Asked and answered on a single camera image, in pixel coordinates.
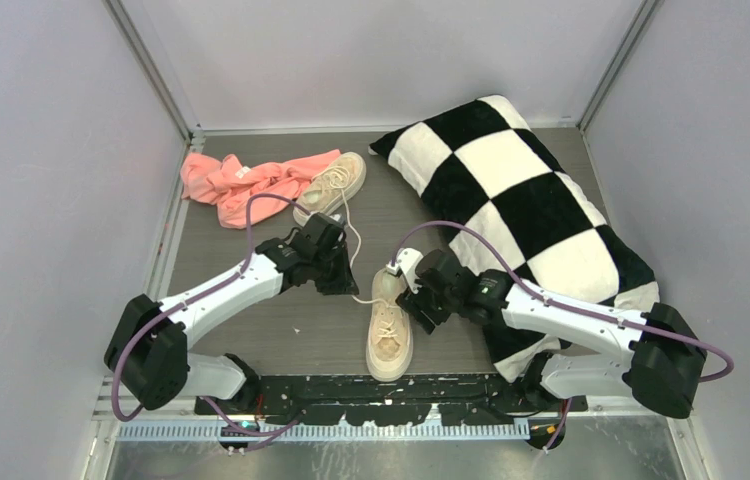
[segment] pillow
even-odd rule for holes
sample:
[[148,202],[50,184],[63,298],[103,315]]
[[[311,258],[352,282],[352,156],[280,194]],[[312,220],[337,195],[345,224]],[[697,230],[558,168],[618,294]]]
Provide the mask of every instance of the pillow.
[[[579,300],[649,310],[651,268],[616,236],[581,187],[510,102],[480,98],[388,133],[370,145],[439,219],[480,233],[520,277]],[[466,232],[444,229],[458,259],[480,273],[501,265]],[[484,328],[493,364],[514,381],[557,339]]]

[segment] pink cloth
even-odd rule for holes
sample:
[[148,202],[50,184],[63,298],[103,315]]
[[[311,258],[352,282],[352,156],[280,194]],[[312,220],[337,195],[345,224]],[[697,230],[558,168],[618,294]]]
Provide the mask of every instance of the pink cloth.
[[[284,163],[263,163],[243,167],[236,155],[219,162],[215,158],[190,153],[181,167],[183,198],[219,207],[219,223],[227,228],[245,228],[245,203],[255,193],[269,192],[298,198],[314,176],[328,168],[339,150],[296,158]],[[261,198],[251,208],[251,221],[257,223],[286,208],[283,200]]]

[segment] gray wall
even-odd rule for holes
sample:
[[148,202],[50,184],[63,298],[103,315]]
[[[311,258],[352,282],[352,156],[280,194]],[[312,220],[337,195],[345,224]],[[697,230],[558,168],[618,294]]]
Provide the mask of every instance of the gray wall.
[[399,125],[501,93],[574,124],[641,0],[132,0],[205,129]]
[[665,2],[587,139],[621,237],[737,361],[696,407],[720,478],[748,480],[750,2]]
[[0,478],[70,478],[181,152],[101,2],[0,2]]

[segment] beige sneaker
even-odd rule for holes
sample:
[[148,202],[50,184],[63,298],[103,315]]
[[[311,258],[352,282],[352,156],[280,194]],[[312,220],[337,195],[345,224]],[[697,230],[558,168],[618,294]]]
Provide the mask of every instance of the beige sneaker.
[[410,316],[396,305],[396,298],[407,289],[402,277],[379,270],[372,280],[372,298],[387,302],[372,304],[366,365],[375,380],[392,382],[407,371],[413,354]]
[[[363,157],[346,152],[328,165],[322,173],[313,177],[313,183],[296,200],[301,206],[313,213],[322,212],[331,215],[346,200],[353,197],[363,185],[366,178],[366,163]],[[308,215],[301,210],[293,209],[296,223],[304,226]]]

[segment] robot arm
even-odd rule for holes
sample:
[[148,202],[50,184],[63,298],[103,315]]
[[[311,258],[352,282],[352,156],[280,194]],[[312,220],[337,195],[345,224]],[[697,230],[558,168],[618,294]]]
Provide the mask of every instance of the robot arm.
[[[526,397],[540,408],[577,395],[625,396],[665,416],[690,415],[706,352],[623,326],[627,321],[696,338],[668,305],[655,304],[650,312],[619,310],[525,282],[529,293],[505,272],[475,275],[454,254],[440,250],[423,257],[404,249],[389,268],[404,275],[409,285],[398,305],[428,333],[457,313],[481,325],[546,333],[596,352],[577,357],[536,355],[519,382]],[[618,324],[551,307],[554,300],[581,312],[610,314]]]
[[[358,293],[339,216],[313,215],[289,242],[267,240],[257,246],[245,271],[243,265],[160,303],[145,295],[128,302],[104,356],[112,371],[144,325],[160,312],[175,310],[128,353],[122,382],[145,409],[160,408],[178,395],[234,399],[250,377],[256,378],[234,355],[188,353],[204,335],[245,308],[308,281],[324,295]],[[240,274],[242,278],[230,281]]]

